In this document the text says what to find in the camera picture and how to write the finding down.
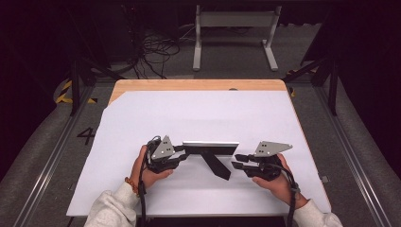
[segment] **sleeve cuff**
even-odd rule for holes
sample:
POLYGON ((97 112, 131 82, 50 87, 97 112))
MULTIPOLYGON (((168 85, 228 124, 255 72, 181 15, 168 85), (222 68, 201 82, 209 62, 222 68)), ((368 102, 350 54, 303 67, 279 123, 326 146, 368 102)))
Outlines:
POLYGON ((294 220, 299 226, 324 226, 324 213, 319 210, 313 200, 294 212, 294 220))
POLYGON ((130 184, 125 182, 114 192, 114 196, 129 207, 134 207, 139 202, 139 198, 133 193, 130 184))

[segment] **person's right hand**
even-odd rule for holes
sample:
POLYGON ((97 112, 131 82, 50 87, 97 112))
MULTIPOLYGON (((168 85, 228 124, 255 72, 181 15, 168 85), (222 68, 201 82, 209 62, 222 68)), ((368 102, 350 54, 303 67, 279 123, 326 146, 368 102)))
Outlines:
MULTIPOLYGON (((284 158, 283 154, 278 153, 277 156, 280 159, 283 167, 286 170, 291 171, 289 169, 289 166, 287 165, 286 159, 284 158)), ((283 172, 280 174, 278 178, 274 179, 271 182, 268 182, 259 177, 253 177, 252 180, 259 186, 270 190, 271 194, 277 197, 277 199, 285 202, 288 205, 290 204, 291 187, 289 181, 287 180, 283 172)), ((295 195, 295 198, 296 198, 295 209, 303 207, 305 204, 307 204, 307 199, 301 193, 297 193, 297 195, 295 195)))

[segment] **metal rail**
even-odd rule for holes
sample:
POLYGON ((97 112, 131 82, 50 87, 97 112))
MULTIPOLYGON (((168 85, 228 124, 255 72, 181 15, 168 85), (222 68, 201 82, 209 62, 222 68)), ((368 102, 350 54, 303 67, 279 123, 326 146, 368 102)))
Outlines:
POLYGON ((26 200, 26 203, 23 207, 23 209, 20 212, 20 215, 14 222, 14 227, 19 227, 19 226, 27 226, 29 224, 30 219, 33 216, 33 213, 35 212, 36 208, 38 207, 38 204, 44 194, 45 189, 47 188, 54 171, 56 170, 56 167, 59 163, 60 158, 62 157, 62 154, 65 151, 66 148, 66 142, 68 140, 68 137, 76 125, 80 114, 82 113, 83 108, 86 105, 86 100, 89 99, 92 91, 94 90, 94 87, 84 87, 82 96, 80 99, 81 105, 77 109, 77 112, 73 115, 70 116, 64 129, 62 130, 61 136, 59 138, 59 141, 57 142, 56 146, 53 148, 52 153, 50 154, 49 159, 47 160, 47 163, 44 165, 44 169, 42 170, 41 175, 39 176, 38 180, 36 181, 35 185, 33 186, 33 189, 26 200))
POLYGON ((366 204, 368 205, 373 218, 375 219, 376 225, 382 227, 391 227, 392 225, 390 224, 390 221, 387 218, 387 215, 383 210, 383 207, 381 206, 380 201, 378 200, 378 197, 375 194, 375 191, 372 188, 371 181, 365 174, 365 171, 363 170, 362 165, 360 164, 354 152, 354 149, 351 146, 351 143, 349 142, 347 136, 344 133, 340 121, 336 116, 331 114, 331 111, 327 105, 327 99, 328 99, 327 94, 324 92, 322 87, 315 87, 314 90, 320 102, 322 103, 324 110, 329 116, 331 124, 334 130, 336 131, 338 138, 341 141, 341 144, 343 146, 342 152, 345 157, 345 160, 347 161, 348 166, 351 168, 351 171, 354 175, 354 178, 357 181, 357 185, 360 189, 360 192, 362 193, 362 196, 365 199, 366 204))

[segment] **hand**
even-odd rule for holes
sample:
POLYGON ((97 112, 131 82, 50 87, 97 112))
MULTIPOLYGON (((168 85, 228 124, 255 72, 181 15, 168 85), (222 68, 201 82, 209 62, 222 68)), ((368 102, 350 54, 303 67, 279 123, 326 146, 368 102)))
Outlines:
MULTIPOLYGON (((141 151, 139 152, 138 157, 136 158, 135 162, 133 163, 130 179, 131 179, 131 181, 133 181, 133 183, 136 186, 138 186, 139 174, 140 174, 140 171, 141 171, 141 165, 142 165, 142 162, 144 160, 144 156, 145 156, 146 151, 147 151, 147 146, 143 145, 141 147, 141 151)), ((161 179, 164 179, 164 178, 168 177, 172 173, 173 173, 173 170, 172 169, 168 169, 166 171, 163 171, 163 172, 157 174, 157 173, 154 173, 154 172, 148 170, 146 168, 146 165, 145 165, 144 172, 142 173, 142 181, 144 182, 145 188, 148 189, 155 182, 157 182, 158 180, 161 180, 161 179)))
MULTIPOLYGON (((278 153, 277 156, 280 159, 283 167, 290 172, 291 170, 289 169, 289 166, 287 165, 284 156, 281 153, 278 153)), ((289 181, 287 180, 286 176, 284 176, 283 172, 280 174, 278 178, 274 179, 271 182, 268 182, 259 177, 253 177, 252 180, 259 186, 270 190, 271 194, 277 197, 277 199, 279 199, 280 201, 283 201, 288 205, 290 204, 291 187, 289 185, 289 181)), ((303 207, 305 204, 307 204, 307 199, 301 193, 297 193, 297 195, 295 195, 295 198, 296 198, 295 209, 303 207)))

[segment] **person's left hand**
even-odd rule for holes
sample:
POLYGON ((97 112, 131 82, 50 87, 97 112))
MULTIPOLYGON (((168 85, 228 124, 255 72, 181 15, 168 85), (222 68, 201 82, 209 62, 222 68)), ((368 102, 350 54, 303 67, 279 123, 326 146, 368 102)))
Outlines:
MULTIPOLYGON (((133 183, 136 186, 138 186, 139 174, 141 171, 141 164, 142 164, 142 161, 144 160, 146 151, 147 151, 147 146, 143 145, 141 147, 141 151, 139 152, 138 157, 136 158, 135 162, 133 163, 130 179, 131 179, 131 181, 133 181, 133 183)), ((154 172, 148 170, 145 165, 144 172, 142 173, 142 181, 144 182, 145 188, 148 189, 155 182, 168 177, 172 173, 173 173, 173 170, 168 169, 168 170, 165 170, 165 171, 157 174, 157 173, 154 173, 154 172)))

